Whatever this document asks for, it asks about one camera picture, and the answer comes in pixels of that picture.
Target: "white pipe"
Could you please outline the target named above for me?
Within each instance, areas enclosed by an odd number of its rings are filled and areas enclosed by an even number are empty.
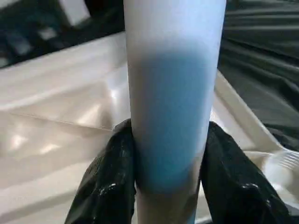
[[[140,224],[194,223],[225,5],[124,0]]]

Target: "black plastic sheet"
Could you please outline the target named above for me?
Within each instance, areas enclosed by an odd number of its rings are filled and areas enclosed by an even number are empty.
[[[299,1],[228,1],[219,70],[286,148],[299,151]]]

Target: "black plastic bag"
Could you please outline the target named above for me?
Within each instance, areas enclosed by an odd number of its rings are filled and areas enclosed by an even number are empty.
[[[213,122],[200,177],[214,224],[294,223],[262,172]]]
[[[299,151],[299,2],[229,0],[218,69],[286,148]]]
[[[124,30],[122,0],[85,1],[91,17],[76,27],[67,25],[58,0],[18,0],[0,7],[0,57],[5,59],[0,69]]]
[[[116,127],[86,170],[65,224],[130,224],[134,213],[134,141],[130,120]]]

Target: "plastic wrap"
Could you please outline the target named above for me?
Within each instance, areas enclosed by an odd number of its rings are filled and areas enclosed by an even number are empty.
[[[299,150],[299,3],[231,0],[219,70],[286,148]]]
[[[233,138],[213,122],[200,175],[215,224],[294,223],[262,172]]]
[[[133,136],[130,120],[118,125],[86,170],[65,224],[130,224],[134,213]]]

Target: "white cylinder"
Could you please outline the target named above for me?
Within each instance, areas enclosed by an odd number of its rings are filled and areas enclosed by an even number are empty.
[[[139,224],[194,223],[225,5],[124,0]]]

